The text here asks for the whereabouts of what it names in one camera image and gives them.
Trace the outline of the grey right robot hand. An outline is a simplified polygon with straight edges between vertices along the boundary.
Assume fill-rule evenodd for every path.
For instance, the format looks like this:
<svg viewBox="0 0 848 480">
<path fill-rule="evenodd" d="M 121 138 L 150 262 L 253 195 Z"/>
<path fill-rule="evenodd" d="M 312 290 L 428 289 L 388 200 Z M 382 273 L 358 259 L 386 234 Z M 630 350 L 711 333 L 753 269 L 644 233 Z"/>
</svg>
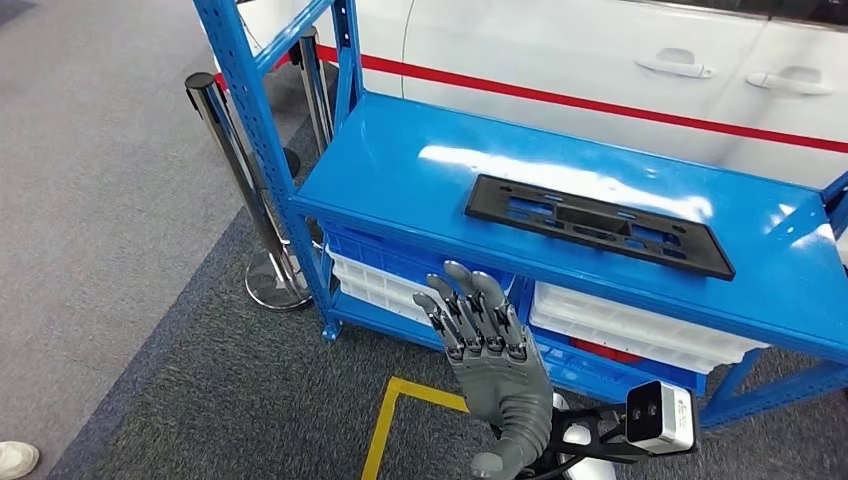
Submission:
<svg viewBox="0 0 848 480">
<path fill-rule="evenodd" d="M 553 387 L 532 333 L 498 280 L 454 260 L 426 281 L 440 298 L 413 301 L 439 336 L 465 405 L 500 436 L 476 454 L 473 479 L 513 479 L 542 456 L 550 440 Z"/>
</svg>

